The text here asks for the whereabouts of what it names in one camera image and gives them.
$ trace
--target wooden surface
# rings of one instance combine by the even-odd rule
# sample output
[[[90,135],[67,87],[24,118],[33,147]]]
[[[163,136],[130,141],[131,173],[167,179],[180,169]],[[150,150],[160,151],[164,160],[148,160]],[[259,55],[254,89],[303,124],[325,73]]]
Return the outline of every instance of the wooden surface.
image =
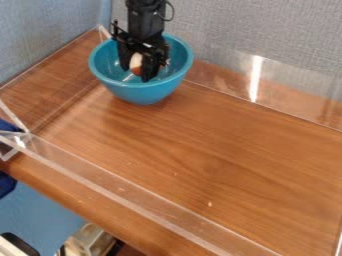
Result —
[[[75,47],[59,58],[72,62],[69,51]],[[59,59],[49,65],[44,72],[64,72]],[[192,73],[199,67],[196,62]],[[17,97],[17,92],[8,95]],[[25,97],[12,104],[17,113],[27,111],[25,104]],[[44,106],[36,108],[44,112]],[[39,129],[57,146],[282,255],[334,253],[342,210],[339,132],[191,82],[148,107],[95,86],[57,113]],[[210,255],[28,157],[1,168],[144,254]]]

